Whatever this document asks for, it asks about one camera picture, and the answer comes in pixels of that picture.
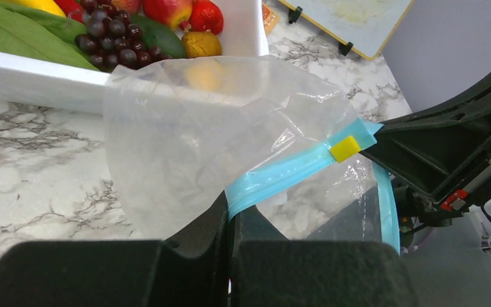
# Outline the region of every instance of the red component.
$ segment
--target red component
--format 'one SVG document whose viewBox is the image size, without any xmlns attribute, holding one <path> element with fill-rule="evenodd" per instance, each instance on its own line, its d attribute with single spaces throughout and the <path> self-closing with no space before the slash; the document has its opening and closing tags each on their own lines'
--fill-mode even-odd
<svg viewBox="0 0 491 307">
<path fill-rule="evenodd" d="M 464 198 L 466 198 L 467 195 L 468 192 L 464 190 L 456 190 L 456 192 L 454 192 L 451 196 L 447 197 L 447 199 L 441 205 L 439 205 L 439 207 L 441 207 L 441 209 L 451 211 L 453 210 L 451 204 L 454 203 L 455 200 L 457 199 L 463 200 Z"/>
<path fill-rule="evenodd" d="M 74 0 L 54 0 L 55 3 L 61 8 L 65 15 L 71 17 L 77 22 L 82 22 L 82 14 L 84 9 Z"/>
<path fill-rule="evenodd" d="M 218 35 L 223 31 L 223 14 L 211 1 L 195 1 L 189 23 L 193 31 L 211 31 Z"/>
</svg>

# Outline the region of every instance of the bunch of grapes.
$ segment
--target bunch of grapes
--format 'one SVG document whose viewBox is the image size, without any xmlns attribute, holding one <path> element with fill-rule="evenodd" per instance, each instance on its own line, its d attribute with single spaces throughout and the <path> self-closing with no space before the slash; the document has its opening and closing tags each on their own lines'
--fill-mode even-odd
<svg viewBox="0 0 491 307">
<path fill-rule="evenodd" d="M 130 23 L 129 13 L 118 10 L 112 0 L 81 0 L 80 5 L 88 33 L 76 36 L 75 43 L 98 69 L 111 71 L 118 64 L 139 69 L 171 58 L 158 47 L 146 49 L 142 29 Z"/>
</svg>

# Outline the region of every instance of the red grape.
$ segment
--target red grape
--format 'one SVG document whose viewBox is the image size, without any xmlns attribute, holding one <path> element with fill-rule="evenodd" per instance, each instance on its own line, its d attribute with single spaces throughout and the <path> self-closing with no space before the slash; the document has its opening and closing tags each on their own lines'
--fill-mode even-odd
<svg viewBox="0 0 491 307">
<path fill-rule="evenodd" d="M 120 63 L 129 68 L 135 68 L 136 66 L 136 53 L 130 49 L 123 49 L 120 51 Z"/>
<path fill-rule="evenodd" d="M 119 10 L 116 19 L 121 20 L 124 25 L 130 24 L 130 14 L 125 10 Z"/>
<path fill-rule="evenodd" d="M 134 40 L 132 43 L 130 43 L 130 48 L 134 52 L 146 51 L 146 44 L 141 40 Z"/>
<path fill-rule="evenodd" d="M 91 19 L 103 21 L 106 18 L 108 18 L 108 14 L 106 14 L 106 11 L 101 8 L 95 8 L 93 13 L 91 13 Z"/>
<path fill-rule="evenodd" d="M 109 53 L 104 57 L 104 65 L 109 69 L 116 68 L 116 66 L 118 66 L 118 63 L 118 56 L 113 53 Z"/>
<path fill-rule="evenodd" d="M 80 46 L 79 46 L 80 50 L 87 54 L 96 53 L 100 47 L 97 41 L 95 41 L 94 39 L 88 36 L 84 36 L 80 38 L 79 42 L 80 42 Z"/>
<path fill-rule="evenodd" d="M 126 30 L 127 29 L 121 20 L 114 19 L 108 23 L 108 31 L 114 36 L 121 37 L 125 35 Z"/>
<path fill-rule="evenodd" d="M 82 22 L 84 24 L 87 24 L 90 20 L 91 20 L 91 15 L 87 11 L 84 11 L 82 13 Z"/>
<path fill-rule="evenodd" d="M 131 40 L 139 40 L 142 38 L 142 29 L 136 24 L 129 24 L 127 26 L 127 36 Z"/>
<path fill-rule="evenodd" d="M 118 8 L 113 4 L 103 4 L 101 8 L 106 12 L 108 17 L 114 18 L 118 14 Z"/>
<path fill-rule="evenodd" d="M 87 34 L 78 34 L 74 38 L 74 44 L 76 44 L 76 47 L 80 48 L 80 45 L 82 44 L 82 40 L 88 38 Z"/>
<path fill-rule="evenodd" d="M 123 37 L 116 38 L 116 40 L 114 41 L 114 48 L 117 51 L 121 51 L 123 49 L 128 49 L 128 48 L 130 48 L 130 42 L 126 38 L 123 38 Z"/>
<path fill-rule="evenodd" d="M 92 54 L 90 56 L 90 63 L 99 69 L 104 67 L 104 59 L 99 54 Z"/>
<path fill-rule="evenodd" d="M 80 0 L 80 6 L 82 6 L 86 12 L 91 13 L 97 8 L 97 0 Z"/>
<path fill-rule="evenodd" d="M 148 66 L 152 63 L 152 56 L 146 51 L 140 51 L 136 56 L 138 57 L 138 68 Z"/>
<path fill-rule="evenodd" d="M 103 37 L 100 39 L 100 46 L 103 48 L 105 51 L 111 51 L 114 49 L 114 40 L 112 38 Z"/>
<path fill-rule="evenodd" d="M 94 37 L 101 38 L 106 34 L 106 28 L 102 21 L 97 19 L 91 19 L 87 24 L 88 33 Z"/>
<path fill-rule="evenodd" d="M 156 46 L 151 47 L 150 50 L 148 50 L 148 53 L 152 56 L 152 60 L 154 62 L 161 60 L 160 57 L 162 56 L 162 51 L 159 47 Z"/>
</svg>

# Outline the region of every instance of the yellow fruit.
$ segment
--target yellow fruit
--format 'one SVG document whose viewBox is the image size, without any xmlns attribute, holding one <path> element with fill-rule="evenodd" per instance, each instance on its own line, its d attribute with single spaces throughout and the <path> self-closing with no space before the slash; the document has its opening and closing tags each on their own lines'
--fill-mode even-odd
<svg viewBox="0 0 491 307">
<path fill-rule="evenodd" d="M 182 43 L 189 59 L 222 54 L 221 42 L 212 32 L 188 32 L 183 35 Z"/>
<path fill-rule="evenodd" d="M 199 91 L 218 91 L 224 80 L 224 69 L 213 59 L 197 59 L 192 67 L 185 71 L 189 85 Z"/>
<path fill-rule="evenodd" d="M 63 10 L 54 2 L 54 0 L 1 0 L 2 2 L 36 8 L 61 17 L 66 17 Z"/>
</svg>

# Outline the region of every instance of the white marble surface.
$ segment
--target white marble surface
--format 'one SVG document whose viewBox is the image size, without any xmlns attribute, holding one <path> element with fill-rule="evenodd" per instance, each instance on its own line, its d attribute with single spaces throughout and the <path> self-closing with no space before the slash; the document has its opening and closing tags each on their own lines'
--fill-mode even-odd
<svg viewBox="0 0 491 307">
<path fill-rule="evenodd" d="M 340 86 L 367 119 L 410 112 L 382 56 L 343 57 L 335 40 L 270 5 L 281 16 L 271 54 Z M 138 237 L 112 189 L 101 116 L 0 102 L 0 255 L 23 240 Z"/>
</svg>

